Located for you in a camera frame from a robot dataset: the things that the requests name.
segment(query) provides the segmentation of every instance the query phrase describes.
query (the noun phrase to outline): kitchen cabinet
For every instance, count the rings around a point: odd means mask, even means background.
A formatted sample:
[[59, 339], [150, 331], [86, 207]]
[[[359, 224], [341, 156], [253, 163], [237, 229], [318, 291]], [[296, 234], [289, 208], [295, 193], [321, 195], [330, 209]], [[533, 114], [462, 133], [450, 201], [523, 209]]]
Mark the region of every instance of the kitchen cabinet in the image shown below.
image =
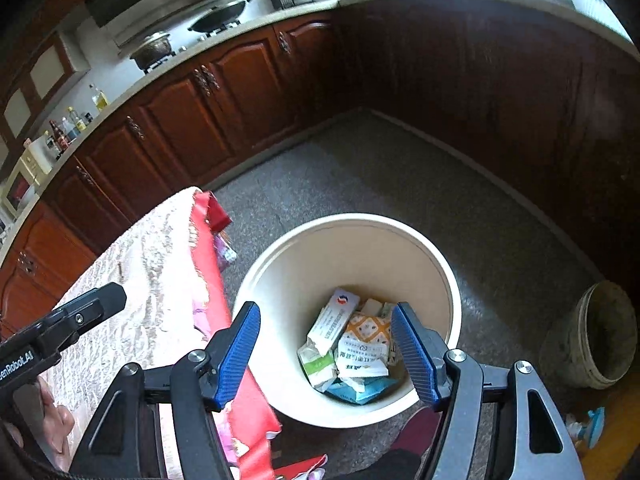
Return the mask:
[[0, 268], [2, 336], [44, 316], [94, 260], [88, 247], [38, 202]]
[[225, 136], [216, 80], [206, 66], [184, 63], [132, 99], [140, 144], [177, 192], [204, 186], [239, 163], [242, 143]]
[[347, 34], [354, 37], [364, 102], [394, 115], [398, 111], [398, 78], [391, 24], [379, 5], [354, 11]]
[[2, 109], [3, 137], [16, 137], [20, 143], [34, 123], [39, 124], [70, 89], [89, 70], [73, 38], [54, 33], [33, 55], [16, 79]]
[[57, 298], [68, 290], [95, 255], [53, 214], [38, 202], [14, 238], [18, 265], [41, 288]]
[[40, 319], [58, 302], [53, 294], [34, 282], [30, 273], [18, 264], [15, 253], [9, 252], [0, 269], [0, 320], [4, 330], [16, 333]]
[[333, 14], [300, 16], [273, 28], [290, 65], [303, 121], [315, 123], [351, 108], [351, 73]]
[[111, 114], [76, 153], [89, 174], [87, 182], [109, 197], [131, 223], [174, 193], [145, 150], [153, 139], [132, 117], [133, 110], [126, 105]]
[[47, 186], [43, 200], [98, 255], [132, 225], [75, 157], [65, 163]]
[[78, 147], [44, 200], [101, 253], [179, 189], [364, 105], [503, 179], [636, 300], [639, 67], [524, 5], [356, 3], [241, 34], [162, 74]]
[[300, 127], [284, 56], [273, 28], [264, 27], [196, 58], [215, 81], [212, 94], [226, 117], [226, 134], [241, 139], [248, 153], [261, 152]]

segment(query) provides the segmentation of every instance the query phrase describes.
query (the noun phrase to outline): dirty bucket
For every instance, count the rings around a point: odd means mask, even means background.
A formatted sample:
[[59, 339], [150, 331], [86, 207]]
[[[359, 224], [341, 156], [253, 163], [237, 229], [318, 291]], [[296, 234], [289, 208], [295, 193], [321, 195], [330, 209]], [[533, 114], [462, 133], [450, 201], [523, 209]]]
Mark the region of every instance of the dirty bucket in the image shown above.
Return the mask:
[[401, 413], [418, 401], [407, 374], [363, 406], [321, 394], [309, 384], [297, 350], [337, 287], [362, 300], [407, 301], [420, 321], [455, 348], [460, 293], [439, 250], [410, 227], [382, 216], [340, 214], [308, 222], [274, 242], [244, 277], [234, 315], [260, 306], [262, 325], [249, 368], [269, 403], [296, 420], [355, 428]]
[[590, 287], [549, 330], [540, 351], [546, 376], [577, 388], [603, 390], [629, 370], [636, 353], [636, 314], [615, 283]]

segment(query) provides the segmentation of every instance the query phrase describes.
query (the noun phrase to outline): blue package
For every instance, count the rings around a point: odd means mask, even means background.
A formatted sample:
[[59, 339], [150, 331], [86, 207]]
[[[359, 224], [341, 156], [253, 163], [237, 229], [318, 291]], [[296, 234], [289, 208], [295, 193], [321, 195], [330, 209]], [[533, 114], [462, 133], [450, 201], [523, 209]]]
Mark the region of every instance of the blue package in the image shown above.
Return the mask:
[[397, 379], [391, 379], [389, 377], [370, 377], [364, 379], [364, 393], [360, 394], [347, 384], [338, 380], [328, 387], [326, 393], [338, 399], [346, 400], [351, 404], [363, 405], [378, 398], [382, 392], [397, 382]]

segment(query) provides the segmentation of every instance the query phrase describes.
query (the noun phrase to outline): person's hand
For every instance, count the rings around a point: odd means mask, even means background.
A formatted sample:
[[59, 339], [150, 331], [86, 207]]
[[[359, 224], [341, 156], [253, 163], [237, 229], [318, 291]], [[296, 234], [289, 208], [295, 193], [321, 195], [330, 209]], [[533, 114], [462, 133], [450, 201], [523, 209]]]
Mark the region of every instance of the person's hand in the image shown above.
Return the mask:
[[[44, 420], [42, 421], [44, 437], [53, 450], [57, 468], [65, 472], [69, 471], [71, 453], [66, 437], [71, 433], [76, 422], [65, 406], [56, 406], [49, 385], [42, 377], [38, 377], [38, 386], [44, 407]], [[24, 441], [20, 431], [13, 424], [5, 423], [5, 426], [18, 446], [22, 447]]]

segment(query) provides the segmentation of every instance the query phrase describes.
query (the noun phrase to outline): cooking oil bottle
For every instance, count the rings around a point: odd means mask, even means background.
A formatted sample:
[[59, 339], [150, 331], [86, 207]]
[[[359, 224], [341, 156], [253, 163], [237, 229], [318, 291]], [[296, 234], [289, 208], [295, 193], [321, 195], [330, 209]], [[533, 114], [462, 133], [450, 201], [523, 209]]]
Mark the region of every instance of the cooking oil bottle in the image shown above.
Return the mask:
[[89, 85], [89, 88], [93, 93], [91, 99], [94, 102], [95, 107], [98, 108], [98, 112], [103, 111], [106, 105], [109, 104], [109, 101], [107, 101], [107, 96], [102, 90], [98, 90], [93, 84]]

